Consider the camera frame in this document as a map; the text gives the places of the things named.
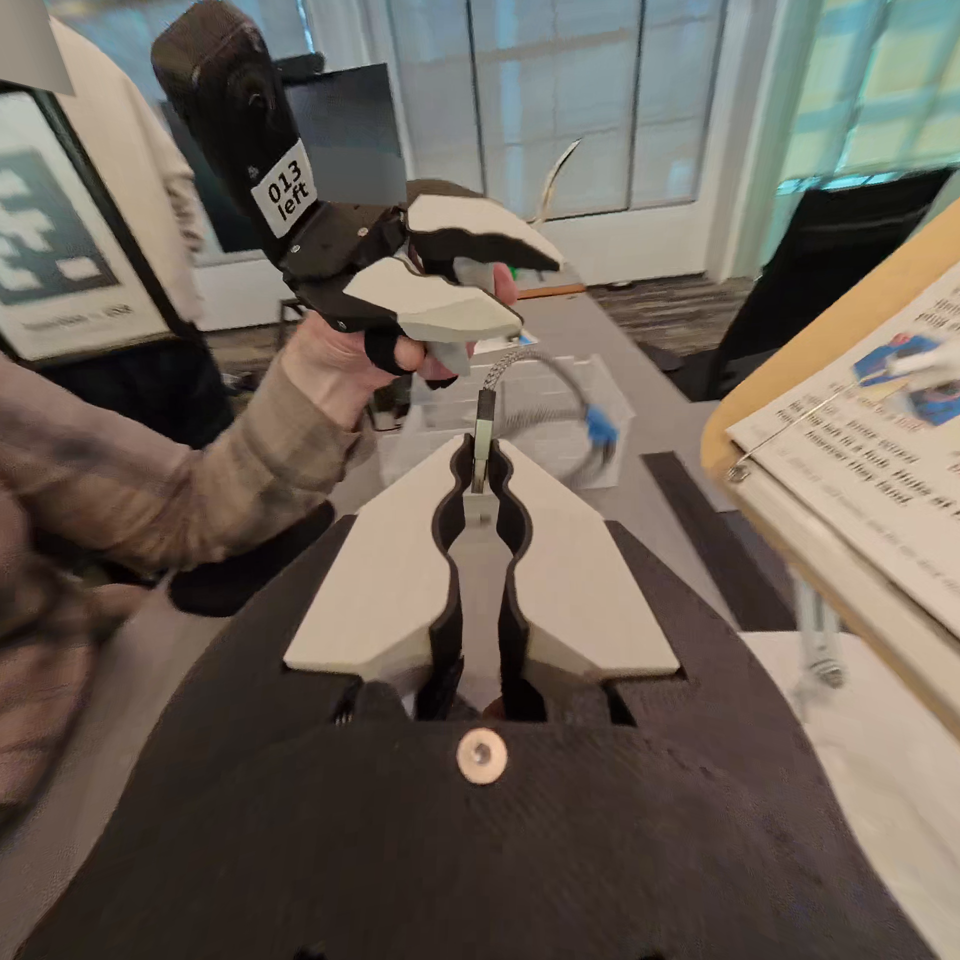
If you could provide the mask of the person's left forearm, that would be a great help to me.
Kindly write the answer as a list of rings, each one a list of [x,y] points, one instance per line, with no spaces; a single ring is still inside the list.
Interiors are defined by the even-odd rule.
[[[343,478],[368,393],[341,370],[273,362],[246,410],[195,450],[2,360],[2,590],[37,559],[31,525],[134,569],[256,548]]]

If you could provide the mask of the clear plastic bin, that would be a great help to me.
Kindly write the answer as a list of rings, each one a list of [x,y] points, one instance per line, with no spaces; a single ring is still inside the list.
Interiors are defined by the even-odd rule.
[[[496,383],[493,438],[513,444],[547,473],[578,490],[618,486],[634,410],[598,355],[561,356],[555,366],[534,347],[519,352]],[[430,390],[414,379],[402,426],[379,441],[379,473],[390,486],[451,439],[472,433],[492,364]]]

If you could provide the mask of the black wrist rest pad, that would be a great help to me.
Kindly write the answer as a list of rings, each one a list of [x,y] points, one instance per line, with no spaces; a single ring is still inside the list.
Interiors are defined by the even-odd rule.
[[[325,501],[305,518],[243,554],[181,571],[168,582],[172,606],[201,618],[232,618],[320,539],[337,519]]]

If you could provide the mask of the printed tag board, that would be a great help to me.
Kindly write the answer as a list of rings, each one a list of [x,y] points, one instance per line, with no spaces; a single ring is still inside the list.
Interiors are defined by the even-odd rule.
[[[55,94],[1,83],[1,340],[43,369],[181,331]]]

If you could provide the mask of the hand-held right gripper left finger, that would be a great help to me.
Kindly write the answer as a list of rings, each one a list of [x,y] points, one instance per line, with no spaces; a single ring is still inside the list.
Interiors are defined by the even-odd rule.
[[[338,522],[335,557],[283,655],[294,671],[389,685],[445,718],[463,667],[459,575],[466,437],[450,438]]]

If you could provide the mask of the white stand base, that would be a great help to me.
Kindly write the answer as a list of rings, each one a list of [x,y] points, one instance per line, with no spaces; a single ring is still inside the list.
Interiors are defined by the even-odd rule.
[[[958,741],[791,575],[798,626],[741,638],[785,696],[873,869],[939,958],[959,957]]]

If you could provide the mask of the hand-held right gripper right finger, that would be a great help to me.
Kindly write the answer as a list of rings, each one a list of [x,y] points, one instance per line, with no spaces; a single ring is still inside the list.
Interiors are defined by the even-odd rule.
[[[583,690],[679,675],[597,510],[506,440],[492,444],[492,492],[510,550],[497,622],[505,717],[547,718]]]

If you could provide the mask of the instruction sheet on stand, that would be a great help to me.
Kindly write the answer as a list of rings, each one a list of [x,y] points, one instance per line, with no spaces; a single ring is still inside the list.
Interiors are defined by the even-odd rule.
[[[878,654],[958,739],[958,634],[849,546],[728,428],[822,371],[909,305],[959,258],[959,204],[920,229],[722,400],[702,435],[702,467],[762,539]]]

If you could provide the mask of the white desk lamp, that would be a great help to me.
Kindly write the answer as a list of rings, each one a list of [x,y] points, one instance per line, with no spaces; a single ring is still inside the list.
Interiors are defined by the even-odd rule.
[[[547,221],[556,194],[558,178],[580,146],[582,140],[582,137],[573,140],[564,149],[546,174],[538,206],[535,210],[534,217],[530,221],[531,226],[539,227]]]

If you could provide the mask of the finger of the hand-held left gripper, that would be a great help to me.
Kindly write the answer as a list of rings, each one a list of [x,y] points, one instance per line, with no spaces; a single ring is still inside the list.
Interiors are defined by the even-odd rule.
[[[394,318],[410,339],[473,343],[519,336],[521,316],[496,294],[495,269],[466,258],[454,280],[418,269],[406,255],[382,258],[357,272],[343,293]]]
[[[458,259],[534,272],[566,265],[563,253],[533,225],[482,196],[410,194],[406,226],[409,257],[426,275],[455,279]]]

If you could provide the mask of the person's left hand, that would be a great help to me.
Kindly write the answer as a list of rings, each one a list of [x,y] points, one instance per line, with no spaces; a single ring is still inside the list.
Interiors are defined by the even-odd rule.
[[[506,264],[490,265],[494,292],[513,306],[519,291]],[[404,374],[428,381],[448,380],[452,372],[428,355],[421,342],[400,337],[394,346],[395,364]],[[380,369],[366,354],[363,333],[335,331],[317,313],[308,312],[280,356],[286,377],[319,412],[344,430],[355,433],[373,394],[397,377]]]

